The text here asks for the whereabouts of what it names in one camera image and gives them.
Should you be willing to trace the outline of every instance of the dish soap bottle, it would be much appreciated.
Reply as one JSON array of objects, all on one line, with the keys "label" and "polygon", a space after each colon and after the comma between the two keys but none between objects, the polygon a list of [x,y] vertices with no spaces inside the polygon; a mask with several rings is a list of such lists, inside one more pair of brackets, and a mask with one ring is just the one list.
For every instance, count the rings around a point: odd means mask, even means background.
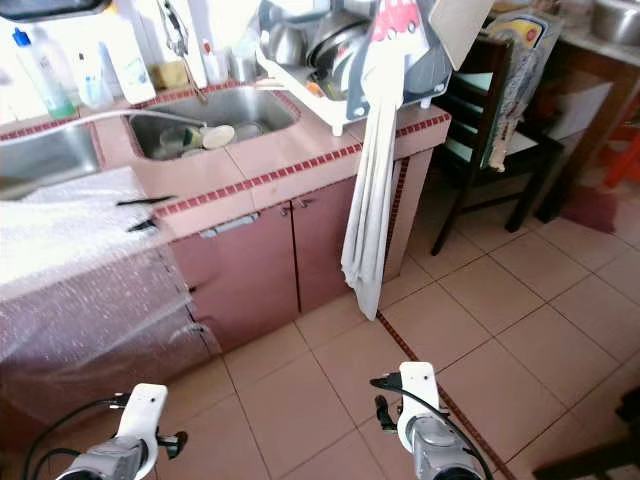
[{"label": "dish soap bottle", "polygon": [[32,45],[29,36],[19,28],[16,28],[13,33],[13,40],[18,46],[18,59],[49,114],[53,118],[66,118],[73,115],[76,109],[56,78],[46,51],[38,48],[37,45]]}]

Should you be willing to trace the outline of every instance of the bubble wrap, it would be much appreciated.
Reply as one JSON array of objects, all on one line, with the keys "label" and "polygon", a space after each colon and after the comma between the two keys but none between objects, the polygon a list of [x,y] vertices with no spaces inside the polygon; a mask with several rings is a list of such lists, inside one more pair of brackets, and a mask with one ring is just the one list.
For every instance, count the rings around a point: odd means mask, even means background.
[{"label": "bubble wrap", "polygon": [[169,247],[125,232],[149,208],[113,207],[144,196],[133,173],[96,176],[2,207],[0,396],[46,423],[219,353]]},{"label": "bubble wrap", "polygon": [[164,243],[155,229],[126,231],[152,207],[116,203],[145,197],[124,167],[0,202],[0,301]]}]

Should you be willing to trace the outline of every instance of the kitchen sink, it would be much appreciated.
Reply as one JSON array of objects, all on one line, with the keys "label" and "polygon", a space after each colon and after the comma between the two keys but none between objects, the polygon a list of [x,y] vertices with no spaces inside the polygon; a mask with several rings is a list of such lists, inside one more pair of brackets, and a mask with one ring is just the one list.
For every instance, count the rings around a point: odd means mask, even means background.
[{"label": "kitchen sink", "polygon": [[98,156],[87,127],[0,145],[0,199],[16,200],[39,187],[95,173]]},{"label": "kitchen sink", "polygon": [[[274,132],[292,125],[293,116],[276,96],[252,87],[219,90],[207,95],[208,102],[195,97],[177,100],[148,110],[172,113],[207,122],[207,126],[231,125],[236,129],[234,142]],[[145,157],[169,160],[178,156],[175,150],[160,144],[160,134],[172,127],[186,126],[175,120],[157,117],[130,117],[131,129]]]}]

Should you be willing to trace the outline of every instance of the faucet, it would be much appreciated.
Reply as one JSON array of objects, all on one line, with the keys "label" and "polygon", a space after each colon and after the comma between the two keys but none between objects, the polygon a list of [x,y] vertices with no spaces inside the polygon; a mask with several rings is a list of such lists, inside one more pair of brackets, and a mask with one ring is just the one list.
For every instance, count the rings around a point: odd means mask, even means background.
[{"label": "faucet", "polygon": [[156,4],[160,10],[160,18],[162,19],[164,33],[167,36],[167,47],[182,59],[191,88],[200,103],[206,104],[207,97],[196,85],[193,74],[191,73],[191,68],[189,68],[189,62],[187,62],[187,59],[185,58],[185,55],[189,53],[189,31],[187,30],[187,27],[169,0],[156,0]]}]

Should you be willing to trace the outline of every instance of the wooden chair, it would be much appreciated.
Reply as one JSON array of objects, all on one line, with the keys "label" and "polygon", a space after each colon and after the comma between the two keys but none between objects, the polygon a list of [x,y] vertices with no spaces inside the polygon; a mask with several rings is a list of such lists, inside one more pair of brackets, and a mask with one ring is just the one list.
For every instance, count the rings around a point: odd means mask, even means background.
[{"label": "wooden chair", "polygon": [[[461,213],[519,199],[505,228],[515,232],[531,209],[553,162],[562,146],[546,136],[520,124],[505,158],[505,171],[499,173],[483,165],[492,150],[492,131],[500,107],[509,70],[511,43],[481,34],[474,42],[459,72],[453,74],[447,93],[433,103],[449,112],[453,120],[447,142],[434,153],[434,165],[459,188],[458,196],[431,250],[437,255]],[[473,82],[472,77],[490,77],[488,88]],[[491,182],[523,174],[531,174],[525,189],[514,195],[466,206],[471,189]]]}]

